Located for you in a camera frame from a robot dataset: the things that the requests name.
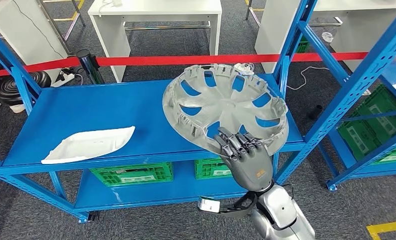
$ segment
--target black cable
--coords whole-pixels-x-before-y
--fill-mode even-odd
[[[39,30],[40,33],[46,38],[46,41],[48,41],[49,46],[51,46],[51,48],[53,49],[53,51],[54,51],[55,53],[57,53],[59,56],[61,56],[61,57],[64,59],[64,57],[63,57],[59,52],[57,52],[57,51],[55,50],[55,48],[52,46],[51,42],[49,41],[48,37],[42,32],[42,30],[40,30],[39,27],[37,27],[37,25],[34,23],[34,21],[33,21],[31,18],[29,18],[27,15],[25,15],[25,13],[23,13],[23,12],[21,11],[21,8],[20,8],[20,6],[18,5],[18,3],[17,3],[15,0],[12,0],[12,1],[15,3],[15,5],[17,5],[18,10],[20,11],[20,13],[21,13],[22,15],[24,15],[26,18],[28,18],[28,19],[33,23],[33,25],[37,28],[37,30]]]
[[[285,184],[285,185],[283,185],[282,187],[285,187],[285,186],[290,186],[290,188],[291,188],[291,199],[293,199],[293,187],[292,187],[292,185],[291,184]]]

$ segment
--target black tire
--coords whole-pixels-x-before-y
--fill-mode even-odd
[[[31,72],[30,76],[41,88],[48,88],[52,83],[51,78],[45,71]],[[23,104],[17,84],[12,76],[7,76],[0,81],[0,100],[10,106]]]

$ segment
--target shelf caster wheel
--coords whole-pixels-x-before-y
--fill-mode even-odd
[[[336,187],[335,184],[333,184],[331,186],[327,186],[327,189],[329,189],[330,192],[335,192],[338,190],[338,188]]]

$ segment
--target robot finger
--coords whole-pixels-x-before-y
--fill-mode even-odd
[[[215,135],[214,140],[220,144],[223,153],[225,153],[231,160],[236,161],[238,159],[236,150],[232,149],[229,144],[227,144],[226,141],[220,137],[220,135]]]
[[[248,139],[246,139],[246,137],[243,134],[241,134],[240,132],[235,134],[235,136],[247,151],[255,148],[254,144],[252,144],[250,141],[248,141]]]
[[[262,143],[259,139],[257,139],[256,137],[254,137],[252,134],[250,134],[249,132],[245,133],[245,137],[246,139],[248,139],[252,144],[255,145],[256,148],[260,148],[262,146]]]
[[[240,154],[246,154],[245,148],[242,146],[241,142],[233,135],[229,130],[225,127],[219,127],[218,131],[220,132],[221,137],[227,141],[232,147]]]

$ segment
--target white tag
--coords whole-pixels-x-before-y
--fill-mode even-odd
[[[153,175],[149,176],[132,176],[132,177],[121,177],[121,182],[126,183],[135,183],[135,182],[147,182],[155,180]]]
[[[225,176],[231,174],[232,171],[230,170],[215,170],[212,174],[213,176]]]
[[[211,198],[206,198],[206,197],[202,196],[199,199],[198,207],[202,211],[218,213],[218,212],[220,212],[220,201],[216,201]]]

